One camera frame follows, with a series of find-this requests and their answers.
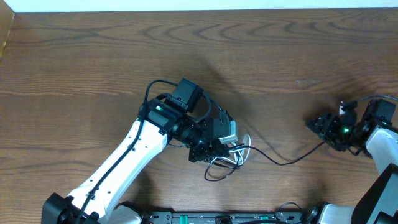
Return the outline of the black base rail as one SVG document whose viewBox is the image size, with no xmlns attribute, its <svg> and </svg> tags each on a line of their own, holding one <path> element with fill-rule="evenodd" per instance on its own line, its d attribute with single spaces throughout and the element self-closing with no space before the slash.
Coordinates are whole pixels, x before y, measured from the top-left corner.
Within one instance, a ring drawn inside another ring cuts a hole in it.
<svg viewBox="0 0 398 224">
<path fill-rule="evenodd" d="M 198 213 L 198 212 L 152 212 L 146 216 L 142 223 L 145 224 L 179 224 L 179 217 L 187 215 L 189 224 L 204 223 L 246 223 L 256 220 L 264 220 L 265 223 L 307 223 L 304 212 L 279 211 L 271 213 Z"/>
</svg>

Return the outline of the cardboard panel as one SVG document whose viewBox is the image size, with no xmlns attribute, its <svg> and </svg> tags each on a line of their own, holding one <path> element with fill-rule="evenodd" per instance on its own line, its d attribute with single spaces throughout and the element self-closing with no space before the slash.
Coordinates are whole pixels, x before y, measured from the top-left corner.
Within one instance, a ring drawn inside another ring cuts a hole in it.
<svg viewBox="0 0 398 224">
<path fill-rule="evenodd" d="M 1 0 L 0 8 L 0 58 L 2 58 L 14 22 L 15 12 L 4 0 Z"/>
</svg>

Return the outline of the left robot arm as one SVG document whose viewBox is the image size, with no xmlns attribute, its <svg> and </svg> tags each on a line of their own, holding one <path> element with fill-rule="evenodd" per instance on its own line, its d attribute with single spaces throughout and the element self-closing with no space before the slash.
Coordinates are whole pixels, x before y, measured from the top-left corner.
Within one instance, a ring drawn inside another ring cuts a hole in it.
<svg viewBox="0 0 398 224">
<path fill-rule="evenodd" d="M 227 145 L 238 139 L 233 118 L 190 80 L 174 86 L 144 99 L 127 136 L 93 175 L 66 197 L 45 201 L 42 223 L 141 223 L 143 216 L 119 200 L 173 139 L 188 147 L 191 162 L 229 156 Z"/>
</svg>

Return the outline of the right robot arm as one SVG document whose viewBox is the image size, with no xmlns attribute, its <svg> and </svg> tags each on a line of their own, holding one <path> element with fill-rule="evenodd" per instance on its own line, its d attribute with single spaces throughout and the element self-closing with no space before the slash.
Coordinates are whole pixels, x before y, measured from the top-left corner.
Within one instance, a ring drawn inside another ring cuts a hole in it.
<svg viewBox="0 0 398 224">
<path fill-rule="evenodd" d="M 338 114 L 327 113 L 305 125 L 334 150 L 371 158 L 379 176 L 356 206 L 321 202 L 306 223 L 397 224 L 397 128 L 392 123 L 397 98 L 374 95 L 365 99 L 368 105 L 361 119 L 354 100 L 341 103 Z"/>
</svg>

